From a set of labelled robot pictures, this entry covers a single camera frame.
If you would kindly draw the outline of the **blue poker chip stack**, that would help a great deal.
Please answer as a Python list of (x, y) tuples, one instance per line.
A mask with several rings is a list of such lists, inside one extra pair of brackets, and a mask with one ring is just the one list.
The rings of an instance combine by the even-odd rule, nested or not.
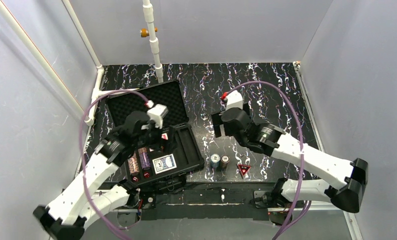
[(219, 154), (214, 153), (210, 156), (210, 166), (213, 169), (217, 169), (220, 165), (220, 162), (221, 162), (221, 157)]

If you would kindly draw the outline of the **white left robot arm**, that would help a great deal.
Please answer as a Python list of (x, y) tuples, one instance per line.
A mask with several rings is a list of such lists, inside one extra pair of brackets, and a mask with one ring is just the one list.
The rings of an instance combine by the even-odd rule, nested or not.
[(47, 205), (39, 205), (34, 217), (54, 240), (79, 240), (85, 230), (114, 209), (126, 205), (137, 189), (134, 183), (117, 183), (104, 194), (92, 198), (104, 181), (142, 147), (168, 152), (169, 139), (162, 138), (168, 109), (158, 105), (146, 112), (134, 111), (125, 123), (112, 130), (95, 148), (82, 173)]

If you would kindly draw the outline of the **red playing card deck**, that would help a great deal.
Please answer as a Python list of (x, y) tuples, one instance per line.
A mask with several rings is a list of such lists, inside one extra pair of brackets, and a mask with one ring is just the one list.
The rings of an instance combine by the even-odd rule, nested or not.
[(163, 133), (163, 134), (161, 135), (161, 137), (162, 137), (164, 140), (168, 140), (168, 139), (169, 139), (167, 133)]

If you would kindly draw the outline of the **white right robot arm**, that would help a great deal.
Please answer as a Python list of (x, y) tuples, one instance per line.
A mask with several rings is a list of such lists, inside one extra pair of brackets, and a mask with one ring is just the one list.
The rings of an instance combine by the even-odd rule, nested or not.
[(303, 163), (307, 172), (319, 177), (302, 183), (280, 178), (271, 192), (258, 197), (259, 201), (285, 206), (298, 195), (298, 201), (332, 203), (348, 213), (360, 211), (368, 183), (367, 161), (338, 158), (305, 143), (300, 144), (280, 127), (268, 122), (254, 123), (248, 112), (238, 107), (213, 113), (211, 121), (215, 137), (225, 134), (252, 152), (296, 166)]

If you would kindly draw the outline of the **red triangle dealer button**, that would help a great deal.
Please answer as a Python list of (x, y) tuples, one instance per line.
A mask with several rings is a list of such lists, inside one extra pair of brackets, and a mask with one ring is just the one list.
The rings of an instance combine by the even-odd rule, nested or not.
[(237, 164), (237, 168), (239, 170), (239, 174), (241, 176), (242, 179), (244, 179), (244, 177), (246, 176), (246, 174), (249, 172), (249, 170), (251, 169), (250, 165), (245, 165), (245, 164)]

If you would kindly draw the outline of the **brown poker chip stack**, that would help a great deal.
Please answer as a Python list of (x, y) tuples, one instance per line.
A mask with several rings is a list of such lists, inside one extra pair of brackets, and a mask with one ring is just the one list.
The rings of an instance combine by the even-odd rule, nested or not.
[(227, 155), (223, 155), (220, 158), (220, 169), (222, 171), (226, 170), (227, 167), (228, 167), (229, 162), (230, 162), (230, 158)]

